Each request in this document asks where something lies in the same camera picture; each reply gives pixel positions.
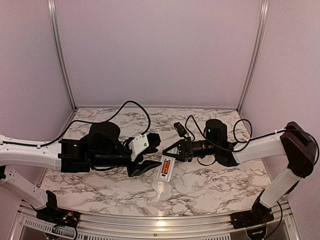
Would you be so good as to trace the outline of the orange battery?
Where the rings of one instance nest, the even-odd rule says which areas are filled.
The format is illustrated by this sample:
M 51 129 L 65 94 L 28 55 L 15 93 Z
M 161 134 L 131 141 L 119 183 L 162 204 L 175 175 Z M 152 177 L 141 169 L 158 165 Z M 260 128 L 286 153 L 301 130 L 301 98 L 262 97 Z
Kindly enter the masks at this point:
M 161 174 L 162 174 L 162 175 L 166 175 L 166 174 L 164 173 L 166 162 L 167 162 L 167 160 L 165 160 L 165 161 L 162 163 L 162 168 L 161 168 Z
M 167 162 L 165 163 L 165 166 L 164 166 L 164 173 L 165 173 L 165 174 L 168 174 L 168 172 L 169 172 L 169 170 L 170 170 L 170 164 L 171 164 L 170 161 L 167 161 Z

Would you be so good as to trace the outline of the white remote control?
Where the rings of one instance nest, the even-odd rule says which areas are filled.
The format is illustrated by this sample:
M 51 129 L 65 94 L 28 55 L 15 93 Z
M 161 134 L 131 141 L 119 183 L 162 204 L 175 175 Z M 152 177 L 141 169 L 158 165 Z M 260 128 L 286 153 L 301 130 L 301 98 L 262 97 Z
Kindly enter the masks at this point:
M 156 179 L 168 183 L 171 180 L 176 159 L 174 157 L 162 155 L 161 166 L 158 170 Z

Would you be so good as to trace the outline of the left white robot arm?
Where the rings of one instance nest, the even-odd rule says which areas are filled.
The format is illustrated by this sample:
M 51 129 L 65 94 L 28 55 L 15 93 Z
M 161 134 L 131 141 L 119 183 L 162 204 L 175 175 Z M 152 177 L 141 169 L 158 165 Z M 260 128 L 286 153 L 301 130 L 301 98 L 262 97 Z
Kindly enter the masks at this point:
M 61 139 L 54 143 L 12 142 L 0 137 L 0 180 L 3 187 L 15 192 L 36 211 L 53 223 L 63 219 L 56 195 L 42 190 L 18 175 L 12 166 L 40 167 L 62 173 L 87 173 L 126 168 L 136 177 L 156 168 L 160 162 L 145 160 L 144 155 L 158 151 L 161 138 L 157 133 L 141 133 L 121 143 L 121 129 L 113 122 L 93 123 L 79 140 Z

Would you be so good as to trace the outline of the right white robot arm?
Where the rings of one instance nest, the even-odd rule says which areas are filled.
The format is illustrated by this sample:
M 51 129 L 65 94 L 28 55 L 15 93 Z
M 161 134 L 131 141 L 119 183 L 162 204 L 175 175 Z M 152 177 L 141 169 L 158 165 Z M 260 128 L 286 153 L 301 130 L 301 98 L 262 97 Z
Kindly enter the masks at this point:
M 200 132 L 202 140 L 187 136 L 187 127 L 179 122 L 174 129 L 180 140 L 162 151 L 157 180 L 168 183 L 174 164 L 191 162 L 194 158 L 214 156 L 215 162 L 224 167 L 273 156 L 286 156 L 288 164 L 273 182 L 257 197 L 247 219 L 258 224 L 284 195 L 290 193 L 301 179 L 309 176 L 319 160 L 320 148 L 315 138 L 304 131 L 296 122 L 289 122 L 285 128 L 248 140 L 228 141 L 227 125 L 219 119 L 209 119 Z

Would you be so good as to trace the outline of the front aluminium rail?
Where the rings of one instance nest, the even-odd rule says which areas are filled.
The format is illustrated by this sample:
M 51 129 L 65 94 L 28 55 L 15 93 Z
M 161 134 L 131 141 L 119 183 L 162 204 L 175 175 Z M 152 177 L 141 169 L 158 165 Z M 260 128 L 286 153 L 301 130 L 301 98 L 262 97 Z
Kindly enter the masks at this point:
M 276 205 L 272 221 L 234 226 L 235 213 L 195 216 L 133 216 L 80 212 L 77 229 L 40 220 L 26 202 L 16 214 L 11 240 L 299 240 L 288 202 Z

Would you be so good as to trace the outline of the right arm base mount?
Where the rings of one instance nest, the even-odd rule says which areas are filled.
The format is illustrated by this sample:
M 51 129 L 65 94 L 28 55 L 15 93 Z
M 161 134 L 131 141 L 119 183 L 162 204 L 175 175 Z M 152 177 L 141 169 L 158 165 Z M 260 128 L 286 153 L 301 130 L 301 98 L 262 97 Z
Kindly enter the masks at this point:
M 260 196 L 255 200 L 250 210 L 239 211 L 230 215 L 234 229 L 263 225 L 273 221 L 274 215 L 271 208 L 260 203 Z

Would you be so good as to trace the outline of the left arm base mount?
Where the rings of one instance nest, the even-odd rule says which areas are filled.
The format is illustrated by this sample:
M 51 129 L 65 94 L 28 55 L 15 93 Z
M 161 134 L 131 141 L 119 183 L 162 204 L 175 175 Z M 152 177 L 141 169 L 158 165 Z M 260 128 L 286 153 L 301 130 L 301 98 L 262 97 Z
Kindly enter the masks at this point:
M 46 190 L 45 192 L 47 201 L 44 208 L 35 210 L 36 217 L 58 226 L 76 228 L 78 226 L 80 213 L 78 211 L 58 207 L 56 195 L 49 190 Z

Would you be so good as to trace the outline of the left aluminium frame post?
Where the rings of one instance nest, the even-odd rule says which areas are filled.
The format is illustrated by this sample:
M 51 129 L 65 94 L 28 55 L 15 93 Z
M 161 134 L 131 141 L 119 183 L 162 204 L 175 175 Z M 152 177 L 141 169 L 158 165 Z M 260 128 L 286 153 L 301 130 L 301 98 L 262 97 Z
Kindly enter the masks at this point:
M 77 110 L 77 106 L 76 106 L 74 95 L 72 93 L 72 88 L 71 88 L 71 84 L 68 76 L 68 70 L 65 63 L 65 59 L 64 59 L 63 47 L 62 47 L 60 31 L 59 31 L 56 1 L 48 0 L 47 4 L 48 4 L 48 11 L 50 16 L 53 40 L 55 45 L 55 51 L 58 59 L 58 65 L 60 68 L 62 81 L 63 81 L 63 85 L 65 88 L 65 92 L 66 92 L 66 96 L 67 96 L 70 108 L 74 112 Z

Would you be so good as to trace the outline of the aluminium frame post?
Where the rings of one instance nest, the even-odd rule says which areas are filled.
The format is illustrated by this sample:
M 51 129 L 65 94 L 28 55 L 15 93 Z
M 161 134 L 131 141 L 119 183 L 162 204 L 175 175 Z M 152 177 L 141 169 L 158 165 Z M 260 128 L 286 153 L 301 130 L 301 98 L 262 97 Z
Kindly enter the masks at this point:
M 267 18 L 268 18 L 268 11 L 269 11 L 269 0 L 262 0 L 261 1 L 261 8 L 260 8 L 260 14 L 258 19 L 258 27 L 257 27 L 257 33 L 254 41 L 253 51 L 248 67 L 248 71 L 246 74 L 246 78 L 244 81 L 244 85 L 242 88 L 242 92 L 239 98 L 239 102 L 237 105 L 237 112 L 241 114 L 241 112 L 244 109 L 247 97 L 249 95 L 250 87 L 252 85 L 254 74 L 256 70 L 256 66 L 258 63 L 259 55 L 262 49 L 263 40 L 266 32 L 266 25 L 267 25 Z
M 71 88 L 71 84 L 68 76 L 68 70 L 65 63 L 65 59 L 64 59 L 63 47 L 62 47 L 60 31 L 59 31 L 56 1 L 48 0 L 47 4 L 48 4 L 48 11 L 50 16 L 53 40 L 55 45 L 55 51 L 58 59 L 58 65 L 60 68 L 62 81 L 63 81 L 63 85 L 65 88 L 65 92 L 66 92 L 66 96 L 67 96 L 70 108 L 74 112 L 77 110 L 77 106 L 76 106 L 74 95 L 72 93 L 72 88 Z

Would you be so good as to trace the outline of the right aluminium frame post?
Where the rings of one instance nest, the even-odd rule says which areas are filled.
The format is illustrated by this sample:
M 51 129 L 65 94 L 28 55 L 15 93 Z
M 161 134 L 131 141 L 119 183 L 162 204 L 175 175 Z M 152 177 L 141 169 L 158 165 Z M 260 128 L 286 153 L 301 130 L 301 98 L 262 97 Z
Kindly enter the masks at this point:
M 268 18 L 268 11 L 269 11 L 269 0 L 262 0 L 261 1 L 261 8 L 260 8 L 260 14 L 258 19 L 258 27 L 257 27 L 257 33 L 254 41 L 253 51 L 248 67 L 248 71 L 246 74 L 246 78 L 244 81 L 244 85 L 242 88 L 242 92 L 239 98 L 239 102 L 237 105 L 237 112 L 241 114 L 241 112 L 244 109 L 247 97 L 249 95 L 250 87 L 252 85 L 254 74 L 256 70 L 256 66 L 258 63 L 259 55 L 262 49 L 263 40 L 266 32 L 266 25 L 267 25 L 267 18 Z

